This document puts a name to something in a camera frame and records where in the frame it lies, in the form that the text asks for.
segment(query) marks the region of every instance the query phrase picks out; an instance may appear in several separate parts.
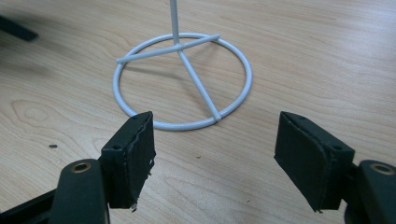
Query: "wooden table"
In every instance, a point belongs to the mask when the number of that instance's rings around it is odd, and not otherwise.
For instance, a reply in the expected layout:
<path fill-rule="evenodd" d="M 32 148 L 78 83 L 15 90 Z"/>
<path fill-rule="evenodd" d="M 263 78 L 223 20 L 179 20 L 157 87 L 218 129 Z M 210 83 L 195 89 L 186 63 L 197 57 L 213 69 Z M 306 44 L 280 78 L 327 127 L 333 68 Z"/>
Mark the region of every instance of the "wooden table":
<path fill-rule="evenodd" d="M 112 210 L 112 223 L 343 223 L 344 203 L 314 213 L 273 159 L 278 116 L 313 120 L 355 148 L 357 164 L 395 165 L 396 2 L 180 0 L 178 9 L 180 32 L 219 33 L 246 54 L 252 90 L 214 126 L 155 131 L 138 210 Z M 0 14 L 40 34 L 26 43 L 0 33 L 5 211 L 56 188 L 68 163 L 99 157 L 128 118 L 113 99 L 115 59 L 171 33 L 171 20 L 167 0 L 3 0 Z M 233 101 L 245 80 L 237 58 L 213 43 L 186 52 L 216 106 Z M 128 63 L 120 87 L 158 120 L 210 116 L 176 54 Z"/>

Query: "circular base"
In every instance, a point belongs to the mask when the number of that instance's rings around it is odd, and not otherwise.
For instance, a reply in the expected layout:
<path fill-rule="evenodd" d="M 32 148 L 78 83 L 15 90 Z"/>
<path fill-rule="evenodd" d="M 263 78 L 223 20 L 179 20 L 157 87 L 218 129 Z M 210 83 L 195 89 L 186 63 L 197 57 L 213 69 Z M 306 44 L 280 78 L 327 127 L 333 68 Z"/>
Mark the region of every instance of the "circular base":
<path fill-rule="evenodd" d="M 181 37 L 181 38 L 197 38 L 197 39 L 199 39 L 199 38 L 203 38 L 206 36 L 208 36 L 208 35 L 198 34 L 198 33 L 180 33 L 179 34 L 179 37 Z M 140 50 L 145 49 L 146 47 L 148 47 L 150 45 L 162 42 L 164 40 L 169 40 L 172 38 L 173 38 L 172 34 L 160 35 L 158 37 L 154 37 L 154 38 L 134 47 L 134 49 L 129 51 L 127 54 L 125 54 L 125 57 L 134 55 L 137 52 L 139 52 Z M 248 96 L 248 92 L 250 91 L 250 88 L 251 88 L 252 73 L 251 73 L 251 68 L 250 68 L 248 59 L 234 45 L 230 44 L 229 42 L 227 42 L 223 39 L 218 39 L 218 40 L 215 40 L 212 42 L 222 45 L 224 48 L 232 51 L 244 65 L 245 73 L 246 73 L 245 86 L 242 89 L 239 96 L 230 105 L 228 105 L 226 108 L 224 108 L 223 110 L 221 110 L 219 112 L 221 117 L 224 118 L 227 115 L 231 114 L 238 106 L 240 106 L 242 104 L 242 102 L 246 99 L 246 97 Z M 133 111 L 132 108 L 129 107 L 125 103 L 125 101 L 122 99 L 122 96 L 120 94 L 120 74 L 121 74 L 124 66 L 125 66 L 125 63 L 119 63 L 116 68 L 116 71 L 114 72 L 113 92 L 114 92 L 116 101 L 120 105 L 122 110 L 125 113 L 127 113 L 129 116 L 135 116 L 135 115 L 137 115 L 137 113 L 135 111 Z M 167 122 L 161 122 L 161 121 L 154 120 L 154 128 L 168 130 L 168 131 L 187 131 L 187 130 L 204 128 L 204 127 L 210 126 L 214 123 L 216 123 L 216 120 L 214 118 L 208 118 L 208 119 L 203 119 L 203 120 L 189 122 L 189 123 L 167 123 Z"/>

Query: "black mount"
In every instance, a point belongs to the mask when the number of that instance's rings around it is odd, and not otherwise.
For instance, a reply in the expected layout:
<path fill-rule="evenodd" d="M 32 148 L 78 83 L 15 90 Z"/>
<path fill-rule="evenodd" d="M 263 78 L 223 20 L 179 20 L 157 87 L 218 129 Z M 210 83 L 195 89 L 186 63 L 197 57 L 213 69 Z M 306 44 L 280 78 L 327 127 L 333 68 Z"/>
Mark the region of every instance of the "black mount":
<path fill-rule="evenodd" d="M 346 223 L 396 223 L 396 168 L 352 163 L 355 150 L 299 115 L 281 112 L 275 159 L 314 211 L 337 210 Z"/>
<path fill-rule="evenodd" d="M 110 223 L 111 208 L 136 209 L 154 166 L 152 113 L 128 119 L 102 148 L 99 160 L 62 169 L 58 188 L 0 214 L 0 223 Z"/>

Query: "vertical white pole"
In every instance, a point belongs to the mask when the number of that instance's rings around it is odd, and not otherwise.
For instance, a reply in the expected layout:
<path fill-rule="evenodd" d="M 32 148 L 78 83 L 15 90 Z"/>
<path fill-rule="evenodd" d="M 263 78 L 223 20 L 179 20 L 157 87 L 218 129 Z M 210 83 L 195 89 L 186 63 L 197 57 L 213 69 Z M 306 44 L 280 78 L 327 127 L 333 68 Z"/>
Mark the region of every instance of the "vertical white pole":
<path fill-rule="evenodd" d="M 172 33 L 174 44 L 179 44 L 178 37 L 178 18 L 177 18 L 177 0 L 170 0 L 171 5 L 171 16 L 172 16 Z"/>

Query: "white wire stand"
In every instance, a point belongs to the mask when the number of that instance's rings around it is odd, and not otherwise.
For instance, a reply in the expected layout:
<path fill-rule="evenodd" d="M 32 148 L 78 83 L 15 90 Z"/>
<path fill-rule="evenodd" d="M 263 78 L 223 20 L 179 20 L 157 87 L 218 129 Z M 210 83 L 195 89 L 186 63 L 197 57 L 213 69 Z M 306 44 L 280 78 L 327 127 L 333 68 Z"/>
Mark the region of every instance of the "white wire stand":
<path fill-rule="evenodd" d="M 118 66 L 116 68 L 116 71 L 114 72 L 114 77 L 113 77 L 114 95 L 115 95 L 117 103 L 120 105 L 120 107 L 122 108 L 122 110 L 125 113 L 127 113 L 129 116 L 136 115 L 137 113 L 135 111 L 133 111 L 132 108 L 129 107 L 125 103 L 125 101 L 122 99 L 122 96 L 120 94 L 120 74 L 123 70 L 123 67 L 125 66 L 125 64 L 127 64 L 128 62 L 131 62 L 131 61 L 136 61 L 139 59 L 145 59 L 145 58 L 154 57 L 154 56 L 163 55 L 163 54 L 172 53 L 172 52 L 177 52 L 178 56 L 180 57 L 180 60 L 183 62 L 184 66 L 186 66 L 187 71 L 189 72 L 198 91 L 204 98 L 207 107 L 209 108 L 210 112 L 212 113 L 212 117 L 203 119 L 203 120 L 198 120 L 195 122 L 188 122 L 188 123 L 167 123 L 167 122 L 161 122 L 161 121 L 154 120 L 154 128 L 168 130 L 168 131 L 187 131 L 187 130 L 204 128 L 204 127 L 207 127 L 209 125 L 212 125 L 212 124 L 220 121 L 222 118 L 231 114 L 246 99 L 246 97 L 248 96 L 248 93 L 250 91 L 251 82 L 252 82 L 252 72 L 251 72 L 250 64 L 248 62 L 248 59 L 245 57 L 245 55 L 239 49 L 237 49 L 234 45 L 230 44 L 229 42 L 227 42 L 223 39 L 220 39 L 220 35 L 204 35 L 204 34 L 199 34 L 199 33 L 180 33 L 178 31 L 177 0 L 170 0 L 170 7 L 171 7 L 171 16 L 172 16 L 172 34 L 160 35 L 160 36 L 154 37 L 146 42 L 143 42 L 140 45 L 136 46 L 131 51 L 129 51 L 127 54 L 125 54 L 125 56 L 123 58 L 119 58 L 116 60 L 118 63 Z M 195 38 L 196 40 L 192 40 L 190 42 L 181 44 L 179 41 L 180 38 Z M 140 50 L 145 49 L 148 46 L 151 46 L 156 43 L 162 42 L 164 40 L 169 40 L 169 39 L 173 39 L 174 46 L 162 48 L 162 49 L 154 49 L 151 51 L 138 53 Z M 239 58 L 241 63 L 244 65 L 245 73 L 246 73 L 245 85 L 244 85 L 244 88 L 242 89 L 241 93 L 230 105 L 228 105 L 226 108 L 224 108 L 221 111 L 218 111 L 216 109 L 215 104 L 210 99 L 210 96 L 207 93 L 204 85 L 202 84 L 200 78 L 196 74 L 189 59 L 187 58 L 186 54 L 183 51 L 184 49 L 189 49 L 194 46 L 198 46 L 198 45 L 204 44 L 206 42 L 210 42 L 210 41 L 217 43 L 217 44 L 223 46 L 224 48 L 229 49 L 231 52 L 233 52 Z"/>

